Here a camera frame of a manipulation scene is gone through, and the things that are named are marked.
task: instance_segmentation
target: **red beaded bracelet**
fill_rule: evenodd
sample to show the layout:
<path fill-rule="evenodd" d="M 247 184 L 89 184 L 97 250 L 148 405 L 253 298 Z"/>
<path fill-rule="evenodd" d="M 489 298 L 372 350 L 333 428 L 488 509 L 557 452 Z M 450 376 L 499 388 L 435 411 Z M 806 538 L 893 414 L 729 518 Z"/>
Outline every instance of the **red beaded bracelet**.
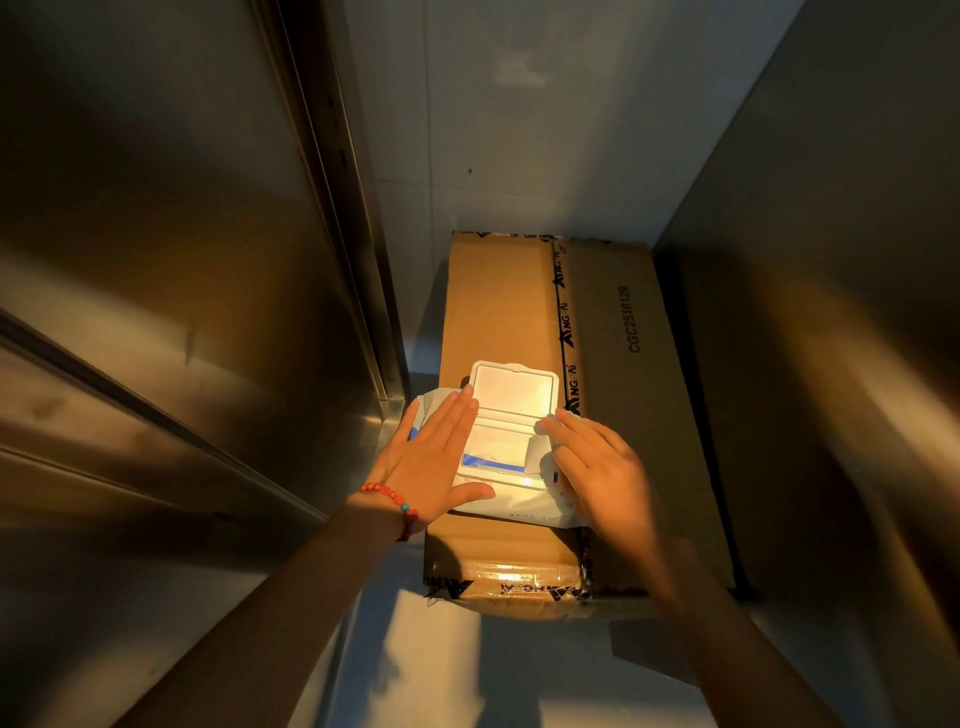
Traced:
<path fill-rule="evenodd" d="M 411 508 L 410 503 L 404 501 L 403 496 L 400 493 L 390 490 L 385 485 L 380 485 L 379 483 L 367 483 L 360 488 L 361 493 L 367 493 L 368 491 L 376 491 L 377 493 L 381 493 L 400 506 L 400 512 L 403 514 L 403 533 L 400 534 L 400 538 L 397 540 L 409 541 L 410 537 L 413 535 L 413 524 L 417 522 L 417 518 L 420 515 L 417 513 L 417 509 Z"/>

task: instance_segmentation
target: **person's left hand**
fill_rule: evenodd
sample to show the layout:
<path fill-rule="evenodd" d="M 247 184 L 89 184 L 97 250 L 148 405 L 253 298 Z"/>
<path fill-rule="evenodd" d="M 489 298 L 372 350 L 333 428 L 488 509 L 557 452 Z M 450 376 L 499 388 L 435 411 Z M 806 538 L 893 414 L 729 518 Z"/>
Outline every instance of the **person's left hand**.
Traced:
<path fill-rule="evenodd" d="M 479 402 L 473 398 L 473 387 L 468 384 L 459 394 L 451 392 L 424 423 L 417 437 L 408 440 L 418 408 L 419 403 L 414 400 L 366 480 L 396 491 L 411 508 L 417 509 L 420 519 L 414 526 L 415 531 L 425 528 L 451 508 L 496 495 L 487 483 L 453 486 L 479 408 Z M 381 499 L 389 502 L 377 494 L 377 500 Z"/>

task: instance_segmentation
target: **cardboard box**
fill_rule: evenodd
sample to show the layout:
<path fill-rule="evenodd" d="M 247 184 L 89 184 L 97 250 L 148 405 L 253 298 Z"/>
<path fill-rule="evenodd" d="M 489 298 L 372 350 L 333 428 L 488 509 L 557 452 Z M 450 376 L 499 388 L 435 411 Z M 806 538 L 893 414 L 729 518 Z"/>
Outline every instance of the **cardboard box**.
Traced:
<path fill-rule="evenodd" d="M 640 455 L 674 530 L 732 588 L 730 550 L 646 248 L 459 232 L 450 250 L 440 386 L 474 361 L 556 372 L 568 409 Z M 637 616 L 643 585 L 587 528 L 446 514 L 427 529 L 433 596 L 527 619 Z"/>

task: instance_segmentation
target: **white package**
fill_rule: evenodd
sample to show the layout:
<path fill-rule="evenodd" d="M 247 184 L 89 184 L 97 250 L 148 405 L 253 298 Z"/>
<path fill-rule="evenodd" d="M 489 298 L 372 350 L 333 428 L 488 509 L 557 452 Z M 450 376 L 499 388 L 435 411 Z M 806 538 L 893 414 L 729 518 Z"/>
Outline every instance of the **white package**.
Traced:
<path fill-rule="evenodd" d="M 478 361 L 470 372 L 470 383 L 480 409 L 454 484 L 480 480 L 493 487 L 496 497 L 456 510 L 557 528 L 582 525 L 557 484 L 550 438 L 536 427 L 557 407 L 557 375 L 521 364 Z M 455 391 L 435 389 L 418 398 L 414 434 Z"/>

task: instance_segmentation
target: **person's right arm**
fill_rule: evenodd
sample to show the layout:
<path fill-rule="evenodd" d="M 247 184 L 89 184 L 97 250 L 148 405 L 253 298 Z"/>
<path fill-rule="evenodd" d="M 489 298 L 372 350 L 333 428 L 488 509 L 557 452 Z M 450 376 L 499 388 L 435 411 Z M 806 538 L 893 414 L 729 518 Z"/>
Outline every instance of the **person's right arm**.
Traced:
<path fill-rule="evenodd" d="M 639 573 L 720 726 L 842 726 L 699 559 L 658 525 L 639 458 L 608 427 L 557 411 L 542 426 L 567 496 Z"/>

